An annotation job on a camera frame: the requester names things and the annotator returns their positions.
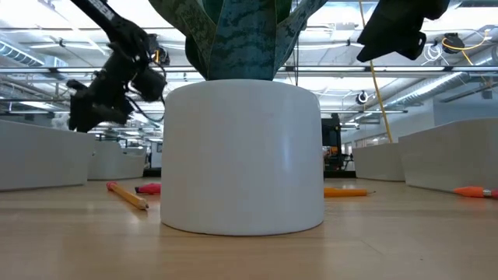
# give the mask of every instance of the orange object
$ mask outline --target orange object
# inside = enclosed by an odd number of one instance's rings
[[[149,207],[147,200],[144,198],[140,198],[138,195],[132,194],[129,191],[126,191],[124,188],[119,187],[116,182],[107,183],[107,190],[113,191],[119,196],[121,196],[124,200],[128,201],[130,204],[135,206],[140,210],[146,210]]]
[[[467,198],[484,198],[484,187],[459,187],[454,192]]]
[[[333,187],[326,187],[324,189],[324,198],[346,198],[355,196],[367,196],[367,190],[360,189],[336,189]]]

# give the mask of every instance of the white pot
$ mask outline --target white pot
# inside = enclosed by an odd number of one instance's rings
[[[167,96],[164,120],[163,223],[253,236],[323,221],[314,94],[280,82],[200,82]]]

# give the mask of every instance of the machine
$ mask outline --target machine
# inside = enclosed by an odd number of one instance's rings
[[[96,78],[90,86],[75,80],[68,82],[68,86],[76,90],[71,97],[69,128],[87,132],[103,121],[125,124],[134,110],[148,117],[126,93],[137,93],[148,102],[164,102],[166,72],[163,71],[162,76],[149,66],[151,63],[160,66],[152,59],[154,54],[169,58],[153,49],[157,44],[152,42],[155,38],[152,34],[119,16],[106,1],[72,2],[103,29],[113,53],[103,69],[95,73]],[[380,0],[358,39],[365,45],[358,59],[368,61],[393,51],[410,59],[417,58],[426,39],[425,34],[419,32],[424,18],[439,18],[449,3],[450,0]]]

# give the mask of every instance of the wooden floor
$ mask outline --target wooden floor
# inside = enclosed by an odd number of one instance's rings
[[[326,184],[377,193],[328,199],[315,229],[251,238],[171,229],[160,224],[159,197],[140,212],[103,183],[0,193],[0,278],[498,279],[498,201],[399,183]]]

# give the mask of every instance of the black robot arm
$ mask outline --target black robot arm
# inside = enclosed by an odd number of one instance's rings
[[[119,16],[103,0],[72,2],[103,29],[113,53],[88,87],[75,80],[68,81],[68,87],[76,90],[71,96],[69,129],[87,132],[103,121],[125,124],[134,110],[125,95],[129,83],[145,101],[156,101],[163,96],[165,77],[149,67],[154,51],[150,49],[151,36]]]

